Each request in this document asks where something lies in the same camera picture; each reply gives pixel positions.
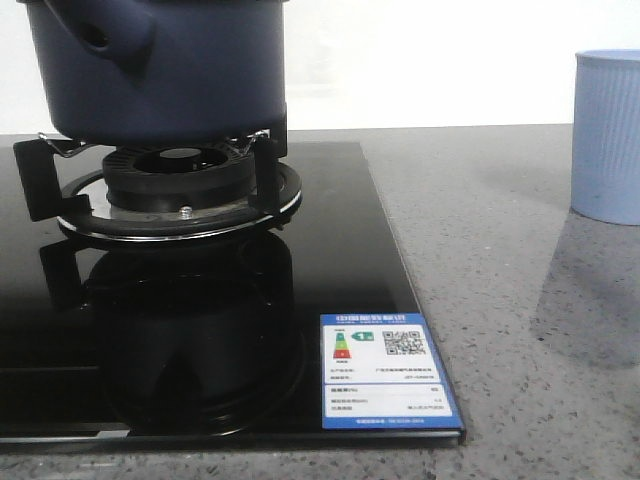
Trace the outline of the dark blue cooking pot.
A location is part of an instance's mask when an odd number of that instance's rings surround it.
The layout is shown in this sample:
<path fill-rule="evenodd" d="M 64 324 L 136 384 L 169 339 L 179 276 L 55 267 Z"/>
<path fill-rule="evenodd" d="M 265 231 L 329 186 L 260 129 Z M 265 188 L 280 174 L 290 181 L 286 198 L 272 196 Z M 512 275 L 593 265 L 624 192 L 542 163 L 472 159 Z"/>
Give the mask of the dark blue cooking pot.
<path fill-rule="evenodd" d="M 286 113 L 280 1 L 28 1 L 51 122 L 128 146 L 204 142 Z"/>

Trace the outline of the light blue ribbed cup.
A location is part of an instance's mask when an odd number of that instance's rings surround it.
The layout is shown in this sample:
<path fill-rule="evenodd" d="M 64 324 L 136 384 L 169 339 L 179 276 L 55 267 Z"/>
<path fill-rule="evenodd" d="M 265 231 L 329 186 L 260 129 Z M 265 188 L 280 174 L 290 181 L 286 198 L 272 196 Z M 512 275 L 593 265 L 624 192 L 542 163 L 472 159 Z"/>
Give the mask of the light blue ribbed cup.
<path fill-rule="evenodd" d="M 589 218 L 639 223 L 639 51 L 576 54 L 571 207 Z"/>

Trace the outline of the right burner with pot support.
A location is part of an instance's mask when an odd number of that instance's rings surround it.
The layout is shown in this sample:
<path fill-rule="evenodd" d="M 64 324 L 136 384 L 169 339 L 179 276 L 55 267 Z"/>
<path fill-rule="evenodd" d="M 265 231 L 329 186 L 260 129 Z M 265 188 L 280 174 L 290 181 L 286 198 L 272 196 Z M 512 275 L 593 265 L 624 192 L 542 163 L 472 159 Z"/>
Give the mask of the right burner with pot support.
<path fill-rule="evenodd" d="M 169 242 L 286 224 L 299 207 L 298 173 L 268 133 L 185 146 L 119 146 L 98 171 L 66 186 L 54 158 L 88 149 L 75 140 L 14 145 L 29 215 L 112 242 Z"/>

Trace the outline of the blue energy label sticker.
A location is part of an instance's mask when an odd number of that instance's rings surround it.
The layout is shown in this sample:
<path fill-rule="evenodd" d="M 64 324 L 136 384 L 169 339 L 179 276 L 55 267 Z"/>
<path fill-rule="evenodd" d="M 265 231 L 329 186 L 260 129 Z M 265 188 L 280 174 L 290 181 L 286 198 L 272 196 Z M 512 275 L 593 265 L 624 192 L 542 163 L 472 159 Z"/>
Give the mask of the blue energy label sticker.
<path fill-rule="evenodd" d="M 464 429 L 422 314 L 323 314 L 320 334 L 323 429 Z"/>

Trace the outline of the black glass gas stove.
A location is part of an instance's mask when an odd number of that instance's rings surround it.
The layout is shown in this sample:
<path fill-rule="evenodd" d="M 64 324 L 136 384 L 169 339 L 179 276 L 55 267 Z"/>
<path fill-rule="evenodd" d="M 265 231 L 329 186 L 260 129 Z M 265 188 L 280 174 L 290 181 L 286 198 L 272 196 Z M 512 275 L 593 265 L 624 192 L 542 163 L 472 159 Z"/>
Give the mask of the black glass gas stove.
<path fill-rule="evenodd" d="M 1 447 L 378 448 L 466 429 L 322 428 L 320 316 L 420 313 L 356 143 L 302 143 L 282 231 L 149 246 L 33 222 L 1 149 Z"/>

